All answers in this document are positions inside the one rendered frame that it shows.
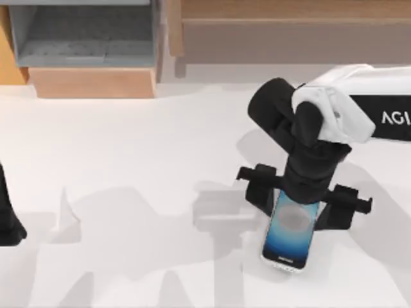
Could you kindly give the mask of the smartphone with blue screen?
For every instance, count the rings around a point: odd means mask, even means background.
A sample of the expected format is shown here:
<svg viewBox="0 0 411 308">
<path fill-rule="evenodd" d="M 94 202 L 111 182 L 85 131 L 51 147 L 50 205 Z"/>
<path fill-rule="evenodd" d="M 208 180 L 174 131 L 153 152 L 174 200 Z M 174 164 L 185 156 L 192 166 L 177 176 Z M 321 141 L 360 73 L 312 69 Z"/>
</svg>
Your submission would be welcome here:
<svg viewBox="0 0 411 308">
<path fill-rule="evenodd" d="M 261 258 L 289 272 L 307 263 L 320 203 L 302 204 L 280 191 L 267 227 Z"/>
</svg>

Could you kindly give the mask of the wooden open shelf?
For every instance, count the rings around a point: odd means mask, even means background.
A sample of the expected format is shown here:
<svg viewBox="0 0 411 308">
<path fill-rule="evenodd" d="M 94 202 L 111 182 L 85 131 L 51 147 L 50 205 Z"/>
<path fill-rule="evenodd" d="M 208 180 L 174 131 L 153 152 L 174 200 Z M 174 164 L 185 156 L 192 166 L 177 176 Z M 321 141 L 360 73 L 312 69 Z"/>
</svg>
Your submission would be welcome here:
<svg viewBox="0 0 411 308">
<path fill-rule="evenodd" d="M 411 0 L 164 0 L 175 76 L 305 79 L 338 64 L 411 64 Z"/>
</svg>

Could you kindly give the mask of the pale wooden drawer front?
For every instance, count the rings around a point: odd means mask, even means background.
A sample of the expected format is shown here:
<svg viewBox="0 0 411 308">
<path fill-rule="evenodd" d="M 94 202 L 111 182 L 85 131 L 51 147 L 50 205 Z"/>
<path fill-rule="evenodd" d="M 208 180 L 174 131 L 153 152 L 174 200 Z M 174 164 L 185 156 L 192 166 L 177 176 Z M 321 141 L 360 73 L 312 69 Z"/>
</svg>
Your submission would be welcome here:
<svg viewBox="0 0 411 308">
<path fill-rule="evenodd" d="M 39 98 L 154 98 L 154 68 L 30 67 Z"/>
</svg>

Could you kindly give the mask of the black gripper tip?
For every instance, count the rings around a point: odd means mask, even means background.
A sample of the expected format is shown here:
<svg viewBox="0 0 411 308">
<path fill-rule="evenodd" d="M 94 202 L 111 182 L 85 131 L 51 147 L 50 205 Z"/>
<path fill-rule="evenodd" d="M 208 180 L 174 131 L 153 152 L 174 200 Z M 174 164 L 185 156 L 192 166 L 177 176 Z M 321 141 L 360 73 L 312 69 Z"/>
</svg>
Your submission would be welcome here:
<svg viewBox="0 0 411 308">
<path fill-rule="evenodd" d="M 27 235 L 12 207 L 3 165 L 0 163 L 0 247 L 17 246 Z"/>
</svg>

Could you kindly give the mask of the wooden cupboard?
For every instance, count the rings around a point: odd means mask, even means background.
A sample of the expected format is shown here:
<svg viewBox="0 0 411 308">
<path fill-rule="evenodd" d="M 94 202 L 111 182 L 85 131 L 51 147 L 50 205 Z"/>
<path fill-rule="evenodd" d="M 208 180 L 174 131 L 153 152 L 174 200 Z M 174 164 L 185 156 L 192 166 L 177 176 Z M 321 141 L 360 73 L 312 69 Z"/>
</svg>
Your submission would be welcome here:
<svg viewBox="0 0 411 308">
<path fill-rule="evenodd" d="M 28 68 L 15 63 L 9 9 L 0 5 L 0 85 L 25 85 L 28 78 Z"/>
</svg>

